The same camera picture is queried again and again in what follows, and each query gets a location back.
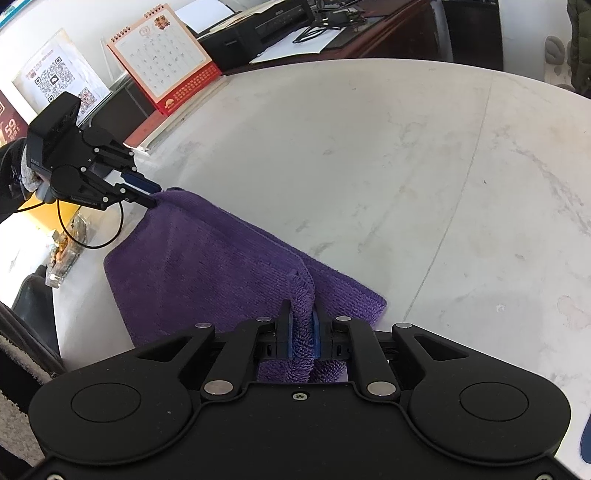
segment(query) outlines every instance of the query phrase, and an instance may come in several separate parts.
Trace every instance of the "paper sheet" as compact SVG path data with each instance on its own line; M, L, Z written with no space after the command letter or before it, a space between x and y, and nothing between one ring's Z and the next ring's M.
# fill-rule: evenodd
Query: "paper sheet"
M290 33L286 38L280 40L275 45L272 45L261 53L257 58L251 61L252 63L259 63L262 61L282 59L292 55L302 55L306 53L320 53L322 49L327 46L334 38L341 32L341 30L327 30L322 35L316 38L307 40L302 43L293 43L297 36L302 33L305 28L296 30Z
M196 33L201 33L234 12L219 0L195 0L178 9L176 14Z

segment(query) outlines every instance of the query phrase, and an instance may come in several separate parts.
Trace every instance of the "jacket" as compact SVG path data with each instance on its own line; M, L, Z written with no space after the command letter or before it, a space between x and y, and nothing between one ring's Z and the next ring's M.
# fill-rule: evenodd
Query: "jacket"
M577 93L591 95L591 0L568 0L573 24L570 48L572 83Z

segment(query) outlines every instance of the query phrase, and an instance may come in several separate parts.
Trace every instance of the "poster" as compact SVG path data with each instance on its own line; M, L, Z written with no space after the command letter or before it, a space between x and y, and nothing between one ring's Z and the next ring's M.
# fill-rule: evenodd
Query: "poster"
M33 55L13 84L37 113L63 92L78 96L78 123L110 93L63 29Z
M0 91L0 147L27 135L27 123Z

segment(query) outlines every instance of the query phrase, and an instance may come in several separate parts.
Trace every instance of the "qr code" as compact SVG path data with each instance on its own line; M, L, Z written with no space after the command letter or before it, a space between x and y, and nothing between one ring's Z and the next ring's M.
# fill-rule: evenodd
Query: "qr code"
M35 85L39 87L45 98L52 102L65 92L73 81L74 76L70 69L62 62L61 57L58 57L35 78Z
M87 87L84 87L84 90L78 94L78 97L82 100L80 115L84 115L89 108L94 106L96 103L96 97Z

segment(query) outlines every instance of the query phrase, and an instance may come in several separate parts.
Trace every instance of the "red sign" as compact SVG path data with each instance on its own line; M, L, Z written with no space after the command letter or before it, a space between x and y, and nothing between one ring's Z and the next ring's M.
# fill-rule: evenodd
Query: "red sign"
M0 91L0 147L27 135L28 125Z

